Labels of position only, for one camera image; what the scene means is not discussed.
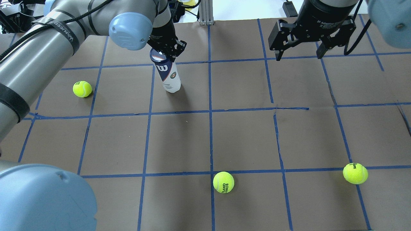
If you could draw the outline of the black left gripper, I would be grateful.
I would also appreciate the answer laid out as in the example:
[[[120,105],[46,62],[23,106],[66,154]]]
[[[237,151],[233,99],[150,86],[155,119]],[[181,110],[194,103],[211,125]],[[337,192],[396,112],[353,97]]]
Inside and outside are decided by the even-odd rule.
[[[167,60],[175,62],[185,50],[187,42],[178,40],[173,20],[165,25],[153,28],[148,40],[148,45],[153,48],[154,60]]]

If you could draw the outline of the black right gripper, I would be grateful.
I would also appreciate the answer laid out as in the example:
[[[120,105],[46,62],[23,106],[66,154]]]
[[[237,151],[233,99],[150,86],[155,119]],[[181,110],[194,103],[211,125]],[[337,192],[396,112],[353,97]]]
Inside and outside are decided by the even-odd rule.
[[[304,0],[297,20],[288,23],[277,20],[268,38],[269,49],[280,61],[284,51],[302,42],[322,41],[317,48],[317,58],[335,46],[345,46],[356,29],[354,18],[349,16],[356,0]]]

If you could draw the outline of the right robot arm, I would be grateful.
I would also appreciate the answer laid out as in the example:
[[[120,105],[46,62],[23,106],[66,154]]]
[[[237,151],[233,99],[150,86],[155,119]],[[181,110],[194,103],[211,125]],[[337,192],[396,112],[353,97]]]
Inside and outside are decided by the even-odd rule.
[[[351,35],[356,30],[355,18],[350,15],[361,0],[305,0],[294,23],[278,20],[268,38],[269,49],[281,60],[284,51],[301,43],[321,41],[317,58],[324,57],[334,47],[344,47],[349,55],[359,44],[369,26],[374,23],[385,42],[392,47],[410,48],[410,1],[368,0],[369,20],[351,48]]]

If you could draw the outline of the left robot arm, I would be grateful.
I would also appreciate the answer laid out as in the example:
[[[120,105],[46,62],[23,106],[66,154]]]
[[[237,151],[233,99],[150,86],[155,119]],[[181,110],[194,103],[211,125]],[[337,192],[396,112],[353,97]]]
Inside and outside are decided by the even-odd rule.
[[[44,17],[1,55],[1,139],[29,113],[89,35],[121,48],[149,44],[174,61],[177,38],[166,0],[47,0]],[[46,164],[1,161],[2,231],[94,231],[97,202],[78,174]]]

